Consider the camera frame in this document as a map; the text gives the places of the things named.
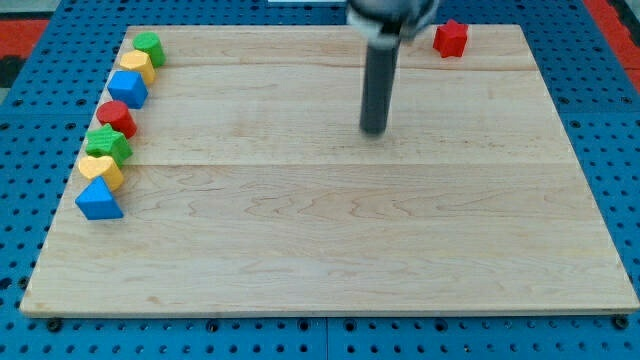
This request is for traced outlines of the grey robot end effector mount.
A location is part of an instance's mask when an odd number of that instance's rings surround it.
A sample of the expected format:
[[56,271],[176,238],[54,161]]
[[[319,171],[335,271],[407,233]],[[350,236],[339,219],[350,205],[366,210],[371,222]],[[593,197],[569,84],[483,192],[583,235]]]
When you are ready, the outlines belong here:
[[347,0],[347,23],[368,41],[408,41],[436,16],[440,0]]

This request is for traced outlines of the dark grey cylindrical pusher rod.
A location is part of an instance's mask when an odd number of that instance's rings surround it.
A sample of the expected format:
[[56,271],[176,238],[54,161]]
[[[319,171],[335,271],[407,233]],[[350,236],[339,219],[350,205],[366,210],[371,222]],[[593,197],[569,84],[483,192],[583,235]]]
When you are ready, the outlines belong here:
[[398,42],[367,44],[359,121],[365,136],[382,136],[386,131],[398,51]]

